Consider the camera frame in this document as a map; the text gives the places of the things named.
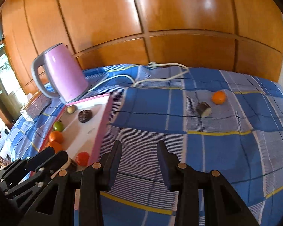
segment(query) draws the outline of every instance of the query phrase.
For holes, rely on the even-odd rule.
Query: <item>chocolate donut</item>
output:
[[[79,121],[85,123],[92,118],[91,110],[83,110],[78,115]]]

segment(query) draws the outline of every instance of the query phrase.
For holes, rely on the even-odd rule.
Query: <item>window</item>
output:
[[[0,79],[7,94],[20,88],[19,82],[6,54],[0,57]]]

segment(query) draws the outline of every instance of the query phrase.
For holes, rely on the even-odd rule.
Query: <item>green tomato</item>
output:
[[[59,131],[59,132],[62,132],[64,130],[64,125],[61,121],[56,121],[54,124],[53,124],[53,129],[55,131]]]

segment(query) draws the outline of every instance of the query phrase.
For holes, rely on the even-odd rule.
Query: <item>pink electric kettle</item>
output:
[[[44,67],[55,92],[47,91],[42,84],[38,74],[40,66]],[[60,98],[64,104],[80,99],[89,88],[79,64],[63,43],[50,47],[35,58],[31,72],[37,87],[45,96]]]

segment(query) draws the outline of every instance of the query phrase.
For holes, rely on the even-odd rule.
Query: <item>white power cord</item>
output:
[[[174,76],[172,76],[172,77],[165,78],[165,79],[145,79],[145,80],[140,80],[140,81],[138,81],[138,82],[133,83],[133,84],[132,84],[132,87],[136,87],[136,85],[138,85],[138,84],[140,84],[140,83],[142,83],[142,82],[165,82],[165,81],[169,81],[169,80],[172,80],[172,79],[177,78],[177,77],[179,77],[179,76],[182,76],[182,75],[184,75],[185,73],[190,72],[190,70],[189,70],[188,67],[186,67],[186,66],[183,65],[183,64],[179,64],[179,63],[164,63],[164,64],[160,64],[160,63],[156,63],[156,62],[150,62],[150,63],[148,64],[148,67],[149,67],[150,69],[155,69],[155,68],[157,68],[157,67],[159,67],[159,66],[168,66],[168,65],[180,66],[180,67],[185,68],[186,71],[181,72],[181,73],[179,73],[179,74],[177,74],[177,75],[174,75]]]
[[[165,78],[165,79],[145,79],[145,80],[140,80],[140,81],[138,81],[138,82],[135,82],[135,81],[133,80],[133,78],[130,77],[130,76],[128,76],[128,75],[116,75],[116,76],[110,77],[110,78],[105,79],[105,80],[101,81],[100,83],[96,84],[93,88],[89,89],[88,92],[94,90],[94,89],[97,88],[99,85],[101,85],[101,84],[107,82],[108,80],[111,80],[111,79],[113,79],[113,78],[120,77],[120,76],[124,76],[124,77],[129,78],[130,81],[132,82],[132,87],[136,87],[136,85],[138,85],[138,84],[140,84],[140,83],[142,83],[142,82],[165,82],[165,81],[172,80],[172,79],[174,79],[174,78],[177,78],[177,77],[179,77],[179,76],[184,75],[185,73],[190,72],[190,70],[189,70],[188,67],[186,67],[186,66],[183,65],[183,64],[179,64],[179,63],[164,63],[164,64],[159,64],[159,63],[156,63],[156,62],[150,62],[150,63],[148,64],[148,67],[149,67],[150,69],[155,69],[155,68],[160,67],[160,66],[168,66],[168,65],[180,66],[180,67],[185,68],[186,71],[181,72],[181,73],[179,73],[179,74],[177,74],[177,75],[174,75],[174,76],[172,76],[172,77]]]
[[[133,80],[133,78],[131,76],[128,76],[128,75],[116,75],[116,76],[110,77],[110,78],[108,78],[106,80],[103,80],[100,83],[96,84],[93,88],[89,89],[88,92],[92,91],[93,89],[97,88],[99,85],[107,82],[108,80],[111,80],[113,78],[120,77],[120,76],[127,77],[127,78],[129,78],[131,80],[132,83],[135,83],[135,81]]]

